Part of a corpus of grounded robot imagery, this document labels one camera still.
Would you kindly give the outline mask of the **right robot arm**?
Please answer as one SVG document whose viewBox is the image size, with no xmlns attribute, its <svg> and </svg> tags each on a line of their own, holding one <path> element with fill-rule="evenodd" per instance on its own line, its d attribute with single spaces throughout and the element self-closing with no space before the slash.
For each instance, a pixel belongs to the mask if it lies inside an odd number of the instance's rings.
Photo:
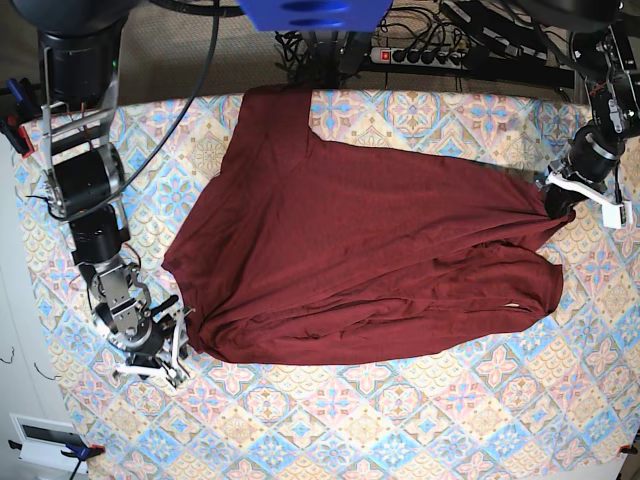
<svg viewBox="0 0 640 480">
<path fill-rule="evenodd" d="M 125 173 L 109 140 L 118 87 L 121 36 L 135 1 L 15 1 L 38 34 L 42 81 L 42 154 L 48 205 L 66 223 L 71 253 L 87 287 L 100 335 L 121 350 L 118 374 L 185 372 L 184 312 L 169 313 L 172 295 L 153 305 L 140 266 L 121 256 L 130 239 L 122 192 Z"/>
</svg>

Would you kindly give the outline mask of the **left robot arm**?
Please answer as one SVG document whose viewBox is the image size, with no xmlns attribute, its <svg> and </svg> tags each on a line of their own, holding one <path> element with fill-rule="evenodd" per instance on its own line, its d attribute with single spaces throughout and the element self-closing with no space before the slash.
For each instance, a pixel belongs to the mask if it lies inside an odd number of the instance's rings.
<svg viewBox="0 0 640 480">
<path fill-rule="evenodd" d="M 592 200 L 603 224 L 621 229 L 633 221 L 632 202 L 619 183 L 626 141 L 639 135 L 639 66 L 629 27 L 639 19 L 621 1 L 518 1 L 536 35 L 583 80 L 592 119 L 570 141 L 569 153 L 546 170 L 544 207 L 552 219 Z"/>
</svg>

